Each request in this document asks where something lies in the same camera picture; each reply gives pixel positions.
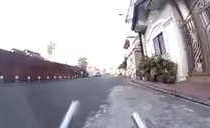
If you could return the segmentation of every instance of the brick wall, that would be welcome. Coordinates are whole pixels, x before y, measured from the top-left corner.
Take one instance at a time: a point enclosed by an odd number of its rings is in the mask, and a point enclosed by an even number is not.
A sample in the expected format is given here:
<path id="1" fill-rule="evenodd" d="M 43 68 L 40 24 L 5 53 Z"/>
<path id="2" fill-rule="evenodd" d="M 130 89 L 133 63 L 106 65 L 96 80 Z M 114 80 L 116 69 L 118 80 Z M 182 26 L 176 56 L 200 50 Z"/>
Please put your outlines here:
<path id="1" fill-rule="evenodd" d="M 4 76 L 5 82 L 14 82 L 15 76 L 19 76 L 20 81 L 27 81 L 30 76 L 32 81 L 38 80 L 41 76 L 42 80 L 50 79 L 56 76 L 74 76 L 76 72 L 73 66 L 49 62 L 25 56 L 19 53 L 12 53 L 0 49 L 0 76 Z"/>

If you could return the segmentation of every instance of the balcony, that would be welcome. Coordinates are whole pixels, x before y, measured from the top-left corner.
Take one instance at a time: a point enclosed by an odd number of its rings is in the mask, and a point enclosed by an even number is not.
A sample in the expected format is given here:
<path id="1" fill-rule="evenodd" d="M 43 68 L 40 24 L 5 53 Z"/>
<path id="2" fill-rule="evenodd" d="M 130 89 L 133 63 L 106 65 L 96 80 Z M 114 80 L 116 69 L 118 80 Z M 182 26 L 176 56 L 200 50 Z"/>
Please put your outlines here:
<path id="1" fill-rule="evenodd" d="M 137 0 L 134 4 L 134 12 L 131 29 L 144 33 L 147 28 L 147 17 L 150 10 L 159 9 L 166 0 Z"/>

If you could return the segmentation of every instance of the wooden shutter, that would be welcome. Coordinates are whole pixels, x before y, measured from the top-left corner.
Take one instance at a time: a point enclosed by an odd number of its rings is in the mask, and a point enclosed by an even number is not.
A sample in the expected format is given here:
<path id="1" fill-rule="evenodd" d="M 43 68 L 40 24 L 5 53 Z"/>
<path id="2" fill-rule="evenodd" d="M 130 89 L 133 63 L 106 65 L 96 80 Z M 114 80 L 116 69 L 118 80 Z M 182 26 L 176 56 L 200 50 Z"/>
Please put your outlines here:
<path id="1" fill-rule="evenodd" d="M 153 39 L 153 46 L 155 49 L 155 55 L 160 55 L 161 51 L 160 51 L 160 47 L 159 47 L 159 38 L 158 37 Z"/>
<path id="2" fill-rule="evenodd" d="M 160 45 L 160 50 L 161 50 L 161 54 L 166 53 L 166 47 L 165 47 L 165 42 L 163 39 L 163 34 L 161 33 L 159 36 L 159 45 Z"/>

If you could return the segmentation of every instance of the asphalt road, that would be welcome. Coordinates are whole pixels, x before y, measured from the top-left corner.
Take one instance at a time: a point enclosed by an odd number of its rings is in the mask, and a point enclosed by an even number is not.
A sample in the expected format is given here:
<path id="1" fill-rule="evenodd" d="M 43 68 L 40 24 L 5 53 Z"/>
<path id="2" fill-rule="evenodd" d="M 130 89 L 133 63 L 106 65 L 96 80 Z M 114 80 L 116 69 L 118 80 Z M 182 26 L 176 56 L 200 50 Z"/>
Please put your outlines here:
<path id="1" fill-rule="evenodd" d="M 72 100 L 81 102 L 73 127 L 82 127 L 120 82 L 104 77 L 0 87 L 0 128 L 57 128 Z"/>
<path id="2" fill-rule="evenodd" d="M 131 83 L 97 77 L 0 87 L 0 128 L 57 128 L 72 100 L 81 102 L 73 128 L 210 128 L 210 108 Z"/>

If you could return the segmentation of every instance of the building facade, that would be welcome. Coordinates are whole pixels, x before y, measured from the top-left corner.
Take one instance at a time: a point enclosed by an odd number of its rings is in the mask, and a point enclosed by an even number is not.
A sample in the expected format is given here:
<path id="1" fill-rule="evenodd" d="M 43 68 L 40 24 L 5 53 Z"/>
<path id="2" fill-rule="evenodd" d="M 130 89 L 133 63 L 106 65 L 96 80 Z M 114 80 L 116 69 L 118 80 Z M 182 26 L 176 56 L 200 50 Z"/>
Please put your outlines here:
<path id="1" fill-rule="evenodd" d="M 130 8 L 145 56 L 177 63 L 178 81 L 210 74 L 210 0 L 132 0 Z"/>
<path id="2" fill-rule="evenodd" d="M 126 49 L 125 58 L 127 62 L 125 74 L 133 79 L 136 78 L 136 73 L 142 58 L 138 37 L 138 35 L 127 37 L 124 44 L 124 48 Z"/>

